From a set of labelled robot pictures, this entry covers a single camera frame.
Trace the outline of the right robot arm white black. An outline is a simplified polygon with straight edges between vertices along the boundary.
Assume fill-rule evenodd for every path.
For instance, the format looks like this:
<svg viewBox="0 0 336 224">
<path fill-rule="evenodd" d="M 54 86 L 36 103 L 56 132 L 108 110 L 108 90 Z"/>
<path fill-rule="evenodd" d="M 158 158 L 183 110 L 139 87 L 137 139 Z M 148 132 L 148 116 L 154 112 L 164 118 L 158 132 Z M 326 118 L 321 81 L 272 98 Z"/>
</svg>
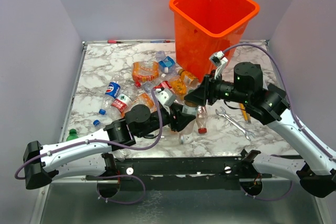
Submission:
<svg viewBox="0 0 336 224">
<path fill-rule="evenodd" d="M 200 106 L 217 100 L 242 103 L 248 114 L 285 139 L 301 156 L 298 161 L 252 150 L 245 154 L 241 171 L 246 177 L 272 174 L 299 183 L 313 196 L 324 198 L 335 191 L 335 152 L 320 139 L 312 142 L 312 132 L 294 118 L 286 93 L 270 84 L 263 87 L 260 65 L 241 62 L 234 67 L 234 81 L 227 82 L 213 73 L 190 91 L 185 101 Z"/>
</svg>

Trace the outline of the green cap coffee bottle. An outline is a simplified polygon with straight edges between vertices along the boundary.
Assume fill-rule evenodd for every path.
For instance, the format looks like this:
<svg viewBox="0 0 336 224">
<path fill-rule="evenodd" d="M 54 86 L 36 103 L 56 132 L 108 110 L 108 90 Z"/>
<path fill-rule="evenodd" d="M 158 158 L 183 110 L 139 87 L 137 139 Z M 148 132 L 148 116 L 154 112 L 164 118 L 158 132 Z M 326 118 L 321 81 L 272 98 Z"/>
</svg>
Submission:
<svg viewBox="0 0 336 224">
<path fill-rule="evenodd" d="M 183 110 L 182 112 L 185 114 L 190 114 L 190 115 L 194 115 L 197 116 L 197 110 L 198 110 L 198 106 L 195 103 L 192 102 L 188 102 L 185 101 L 184 105 L 183 105 Z M 182 134 L 184 135 L 189 135 L 192 133 L 193 131 L 193 127 L 194 127 L 194 123 L 195 123 L 195 119 L 192 120 L 182 131 Z"/>
</svg>

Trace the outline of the red label clear bottle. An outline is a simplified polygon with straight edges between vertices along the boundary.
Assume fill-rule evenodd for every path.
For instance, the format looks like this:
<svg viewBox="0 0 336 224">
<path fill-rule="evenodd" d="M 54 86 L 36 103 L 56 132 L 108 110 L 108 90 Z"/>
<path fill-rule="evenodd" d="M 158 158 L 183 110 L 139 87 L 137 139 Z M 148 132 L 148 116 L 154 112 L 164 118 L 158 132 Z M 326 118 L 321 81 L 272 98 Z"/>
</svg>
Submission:
<svg viewBox="0 0 336 224">
<path fill-rule="evenodd" d="M 172 86 L 169 84 L 168 81 L 164 80 L 162 82 L 160 82 L 158 85 L 157 85 L 158 88 L 164 88 L 164 89 L 171 89 Z"/>
</svg>

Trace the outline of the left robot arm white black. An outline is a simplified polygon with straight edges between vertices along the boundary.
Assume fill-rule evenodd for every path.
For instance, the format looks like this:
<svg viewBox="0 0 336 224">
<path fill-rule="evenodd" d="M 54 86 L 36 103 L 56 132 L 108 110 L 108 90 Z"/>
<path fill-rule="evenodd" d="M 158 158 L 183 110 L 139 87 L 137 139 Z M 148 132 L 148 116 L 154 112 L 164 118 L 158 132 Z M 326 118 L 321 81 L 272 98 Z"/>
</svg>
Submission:
<svg viewBox="0 0 336 224">
<path fill-rule="evenodd" d="M 32 141 L 27 144 L 23 156 L 25 187 L 28 190 L 41 188 L 53 180 L 78 176 L 81 172 L 110 179 L 115 175 L 116 166 L 109 161 L 99 166 L 92 165 L 91 169 L 72 168 L 70 163 L 123 148 L 135 150 L 136 138 L 145 137 L 154 131 L 161 132 L 166 125 L 172 131 L 182 131 L 196 115 L 196 109 L 177 103 L 173 103 L 168 110 L 160 108 L 155 112 L 151 112 L 146 105 L 138 104 L 126 112 L 124 118 L 88 136 L 51 145 Z"/>
</svg>

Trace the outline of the large orange label bottle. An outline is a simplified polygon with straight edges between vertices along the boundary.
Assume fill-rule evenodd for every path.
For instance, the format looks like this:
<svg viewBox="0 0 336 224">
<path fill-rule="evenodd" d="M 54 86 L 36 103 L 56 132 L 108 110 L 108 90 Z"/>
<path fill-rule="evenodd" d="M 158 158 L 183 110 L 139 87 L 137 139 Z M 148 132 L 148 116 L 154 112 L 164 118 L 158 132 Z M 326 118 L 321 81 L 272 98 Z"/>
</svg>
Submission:
<svg viewBox="0 0 336 224">
<path fill-rule="evenodd" d="M 187 87 L 181 77 L 175 76 L 169 80 L 169 84 L 172 87 L 176 95 L 184 96 L 187 93 Z"/>
</svg>

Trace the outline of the red cap clear bottle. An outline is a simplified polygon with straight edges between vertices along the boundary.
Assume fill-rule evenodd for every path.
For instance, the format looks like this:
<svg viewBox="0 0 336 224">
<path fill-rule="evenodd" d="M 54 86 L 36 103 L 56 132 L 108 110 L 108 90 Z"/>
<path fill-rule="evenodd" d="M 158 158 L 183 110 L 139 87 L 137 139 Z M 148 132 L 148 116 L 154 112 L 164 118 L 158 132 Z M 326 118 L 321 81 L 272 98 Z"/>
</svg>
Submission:
<svg viewBox="0 0 336 224">
<path fill-rule="evenodd" d="M 198 127 L 198 133 L 199 134 L 206 134 L 207 133 L 207 109 L 205 106 L 199 106 L 197 111 L 197 117 L 196 117 L 196 123 Z"/>
</svg>

